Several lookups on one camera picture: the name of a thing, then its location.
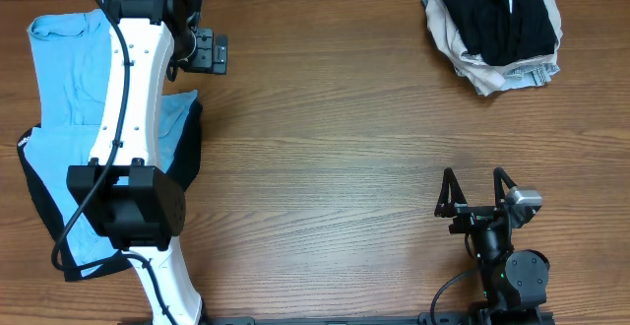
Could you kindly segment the black t-shirt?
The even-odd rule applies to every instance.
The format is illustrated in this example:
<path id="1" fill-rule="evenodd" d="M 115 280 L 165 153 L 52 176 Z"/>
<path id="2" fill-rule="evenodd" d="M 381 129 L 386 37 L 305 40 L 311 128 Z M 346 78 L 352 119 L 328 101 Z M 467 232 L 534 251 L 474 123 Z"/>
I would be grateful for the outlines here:
<path id="1" fill-rule="evenodd" d="M 543 0 L 443 0 L 468 53 L 491 66 L 549 55 L 556 34 Z"/>

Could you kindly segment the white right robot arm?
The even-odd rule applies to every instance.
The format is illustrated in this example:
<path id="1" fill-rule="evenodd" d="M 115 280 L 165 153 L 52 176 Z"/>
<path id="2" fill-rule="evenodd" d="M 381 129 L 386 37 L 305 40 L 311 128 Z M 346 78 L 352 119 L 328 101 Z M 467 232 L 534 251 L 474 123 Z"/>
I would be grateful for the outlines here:
<path id="1" fill-rule="evenodd" d="M 449 233 L 465 237 L 475 267 L 445 283 L 433 297 L 431 324 L 552 324 L 553 314 L 542 312 L 546 303 L 549 260 L 539 251 L 517 251 L 513 231 L 523 227 L 542 207 L 542 196 L 518 186 L 501 167 L 493 170 L 494 203 L 472 207 L 455 173 L 444 170 L 434 215 L 452 221 Z M 484 300 L 465 312 L 437 312 L 440 296 L 450 286 L 472 275 L 481 280 Z"/>

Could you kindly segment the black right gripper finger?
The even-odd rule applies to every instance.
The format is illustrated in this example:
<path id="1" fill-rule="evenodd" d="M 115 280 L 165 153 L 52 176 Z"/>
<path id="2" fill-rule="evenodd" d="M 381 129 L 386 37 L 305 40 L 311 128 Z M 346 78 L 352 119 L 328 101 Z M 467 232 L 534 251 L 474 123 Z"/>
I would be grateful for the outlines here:
<path id="1" fill-rule="evenodd" d="M 444 170 L 438 202 L 434 210 L 435 217 L 454 218 L 467 206 L 466 197 L 455 176 L 454 171 L 447 167 Z"/>
<path id="2" fill-rule="evenodd" d="M 496 167 L 493 170 L 493 185 L 495 206 L 501 207 L 506 197 L 504 188 L 511 189 L 516 186 L 516 183 L 502 167 Z"/>

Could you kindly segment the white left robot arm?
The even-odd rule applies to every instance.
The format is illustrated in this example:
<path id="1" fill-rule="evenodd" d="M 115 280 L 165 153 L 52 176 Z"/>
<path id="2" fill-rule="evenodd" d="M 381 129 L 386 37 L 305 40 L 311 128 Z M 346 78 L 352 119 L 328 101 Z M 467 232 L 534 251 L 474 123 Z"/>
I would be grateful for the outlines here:
<path id="1" fill-rule="evenodd" d="M 227 38 L 199 25 L 203 0 L 97 0 L 111 25 L 111 64 L 99 133 L 85 165 L 68 169 L 79 217 L 116 249 L 144 288 L 155 324 L 207 324 L 179 236 L 182 187 L 160 168 L 158 124 L 165 81 L 177 72 L 223 75 Z"/>

